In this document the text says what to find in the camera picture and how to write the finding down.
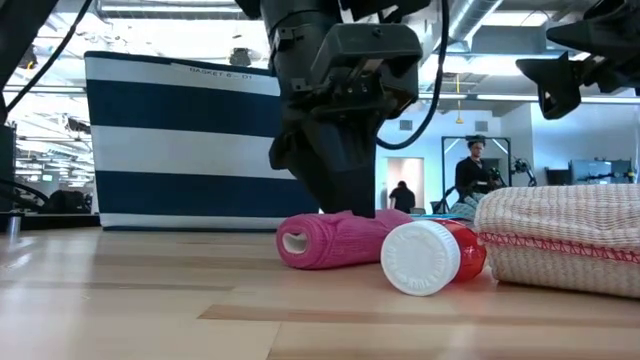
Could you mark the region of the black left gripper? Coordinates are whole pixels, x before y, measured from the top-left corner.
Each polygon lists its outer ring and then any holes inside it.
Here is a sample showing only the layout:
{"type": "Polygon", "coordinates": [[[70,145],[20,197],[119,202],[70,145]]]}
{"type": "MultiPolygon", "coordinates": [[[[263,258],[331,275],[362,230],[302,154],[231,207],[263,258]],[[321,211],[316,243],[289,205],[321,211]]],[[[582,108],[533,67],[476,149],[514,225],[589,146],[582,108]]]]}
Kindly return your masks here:
{"type": "Polygon", "coordinates": [[[374,216],[376,128],[417,99],[416,34],[338,12],[264,12],[283,121],[270,166],[301,181],[325,213],[374,216]]]}

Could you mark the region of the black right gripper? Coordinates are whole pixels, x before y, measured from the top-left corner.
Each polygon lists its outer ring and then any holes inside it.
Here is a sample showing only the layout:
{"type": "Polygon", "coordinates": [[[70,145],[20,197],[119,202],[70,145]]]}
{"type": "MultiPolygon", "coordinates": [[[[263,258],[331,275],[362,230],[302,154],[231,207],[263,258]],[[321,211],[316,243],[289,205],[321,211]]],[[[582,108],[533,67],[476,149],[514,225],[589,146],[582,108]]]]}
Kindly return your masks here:
{"type": "MultiPolygon", "coordinates": [[[[550,28],[546,37],[560,45],[590,53],[639,49],[636,18],[594,18],[550,28]]],[[[601,93],[633,88],[639,94],[639,52],[606,58],[590,55],[571,60],[565,52],[555,59],[519,59],[517,68],[537,85],[545,119],[560,119],[581,104],[580,87],[596,85],[601,93]]]]}

